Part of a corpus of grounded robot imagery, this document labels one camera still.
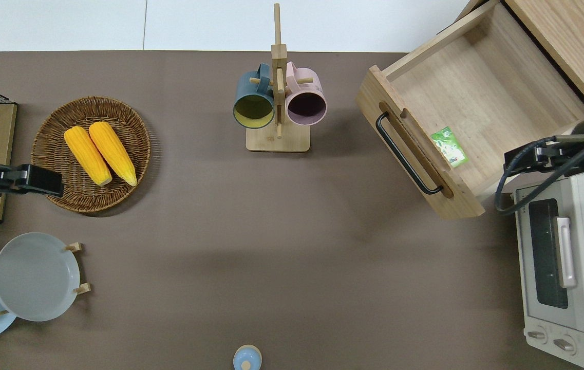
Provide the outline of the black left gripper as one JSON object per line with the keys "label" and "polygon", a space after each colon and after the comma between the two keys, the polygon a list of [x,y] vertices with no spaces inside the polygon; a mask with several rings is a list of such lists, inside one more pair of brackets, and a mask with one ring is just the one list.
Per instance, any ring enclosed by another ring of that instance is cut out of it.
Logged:
{"label": "black left gripper", "polygon": [[0,164],[0,197],[3,194],[27,194],[31,191],[62,197],[65,185],[59,172],[33,164],[9,166]]}

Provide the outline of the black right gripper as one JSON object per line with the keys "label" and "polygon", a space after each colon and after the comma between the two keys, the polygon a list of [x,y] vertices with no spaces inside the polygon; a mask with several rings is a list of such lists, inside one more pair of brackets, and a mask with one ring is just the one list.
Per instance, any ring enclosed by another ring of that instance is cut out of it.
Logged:
{"label": "black right gripper", "polygon": [[562,170],[565,177],[584,173],[584,134],[565,135],[556,141],[540,146],[529,143],[505,152],[503,170],[524,173],[541,170]]}

